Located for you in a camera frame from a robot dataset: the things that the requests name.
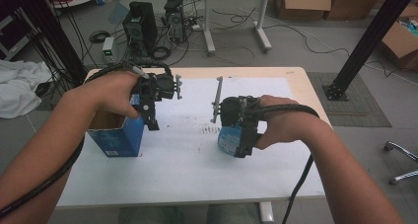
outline chair leg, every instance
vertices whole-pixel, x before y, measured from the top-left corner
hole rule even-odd
[[[412,161],[418,163],[418,156],[409,152],[408,150],[404,149],[403,147],[401,147],[401,146],[399,146],[399,145],[397,145],[393,142],[390,142],[390,141],[388,141],[384,145],[384,150],[386,150],[386,151],[391,151],[393,148],[395,150],[401,152],[403,155],[407,156],[408,158],[410,158]],[[399,182],[402,182],[404,180],[407,180],[407,179],[410,179],[410,178],[416,177],[416,176],[418,176],[418,171],[407,173],[407,174],[404,174],[402,176],[392,178],[392,179],[390,179],[389,183],[392,184],[392,185],[396,185]]]

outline gray floor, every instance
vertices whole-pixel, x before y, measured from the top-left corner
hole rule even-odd
[[[107,17],[118,1],[107,0],[107,3],[103,6],[97,6],[93,2],[86,3],[71,9],[85,40],[88,39],[92,32],[97,30],[113,32],[114,29],[121,29],[120,26],[111,25],[107,21]],[[245,0],[229,0],[228,4],[225,4],[224,0],[211,1],[214,9],[226,13],[242,14],[244,12],[243,9],[251,11],[253,7],[251,5],[248,6],[250,1]],[[68,24],[65,13],[68,12],[64,11],[64,14],[60,17],[65,32],[74,42],[74,47],[81,53],[80,44],[75,37],[74,30]],[[258,17],[257,13],[253,13],[251,16],[255,19]],[[315,35],[327,45],[334,48],[344,47],[352,51],[370,23],[373,14],[367,20],[352,22],[279,22],[275,17],[273,6],[269,5],[267,16],[264,26],[289,25],[297,27]],[[220,16],[211,12],[211,18],[212,28],[219,28],[217,24],[232,25],[229,20],[230,17]],[[273,45],[273,49],[265,54],[260,49],[260,43],[252,32],[250,23],[228,31],[214,30],[213,38],[217,46],[217,53],[215,57],[211,58],[207,58],[205,51],[201,50],[205,49],[203,35],[194,33],[190,37],[189,52],[181,62],[173,67],[300,66],[308,72],[339,72],[347,59],[347,56],[341,53],[311,53],[302,37],[286,28],[271,28],[266,30],[266,33]],[[309,44],[318,51],[329,50],[329,48],[319,43],[312,36],[309,36]],[[123,51],[123,43],[119,46],[120,50]],[[100,50],[100,45],[93,45],[91,50],[91,54],[97,63],[102,63]],[[175,49],[173,55],[166,62],[175,62],[183,54],[184,51],[182,49]],[[34,62],[40,61],[39,56],[36,55],[30,46],[24,48],[14,58],[14,60],[19,59]],[[369,59],[369,61],[373,60],[382,62],[389,71],[395,69],[378,50]],[[92,60],[86,58],[85,63],[91,64]],[[371,66],[381,69],[377,64]],[[383,144],[387,140],[392,140],[403,144],[405,148],[410,149],[412,152],[418,153],[416,146],[418,144],[418,113],[416,111],[416,105],[418,105],[418,74],[413,72],[397,73],[399,76],[411,81],[408,82],[396,75],[386,78],[379,69],[364,67],[360,71],[360,75],[392,124],[392,128],[337,126],[334,128],[359,162],[387,194],[405,222],[416,223],[418,219],[418,179],[406,181],[397,186],[390,186],[387,181],[393,176],[416,170],[417,166],[397,152],[384,152]],[[48,115],[49,112],[34,111],[14,119],[0,118],[0,171],[5,169],[7,164],[35,133],[36,129],[41,126]],[[286,205],[285,201],[273,202],[277,223],[281,222]],[[206,215],[205,205],[182,206],[181,210],[184,212],[187,224],[204,223]],[[326,199],[304,199],[295,202],[288,223],[324,224],[332,222]],[[56,210],[49,223],[117,223],[117,208]]]

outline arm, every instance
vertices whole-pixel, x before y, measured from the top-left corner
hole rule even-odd
[[[129,93],[138,76],[114,72],[67,92],[50,118],[0,177],[0,207],[48,179],[67,161],[80,143],[97,110],[139,116],[129,104]],[[0,223],[46,223],[69,172],[36,198]]]
[[[261,97],[262,107],[296,104]],[[305,112],[271,112],[257,148],[302,140],[311,150],[335,223],[402,223],[402,219],[332,128]]]

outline forearm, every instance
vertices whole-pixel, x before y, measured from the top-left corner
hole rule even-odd
[[[313,154],[335,223],[402,223],[331,127],[316,121],[309,130],[304,142]]]
[[[74,152],[95,114],[93,101],[80,97],[73,91],[65,94],[48,121],[0,177],[0,207],[44,182]]]

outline computer tower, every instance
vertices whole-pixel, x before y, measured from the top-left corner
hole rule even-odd
[[[170,26],[170,38],[176,42],[186,42],[182,0],[167,0],[164,9],[166,22]]]
[[[158,36],[153,5],[147,2],[131,2],[129,8],[130,11],[123,20],[123,28],[130,52],[138,56],[149,56]]]

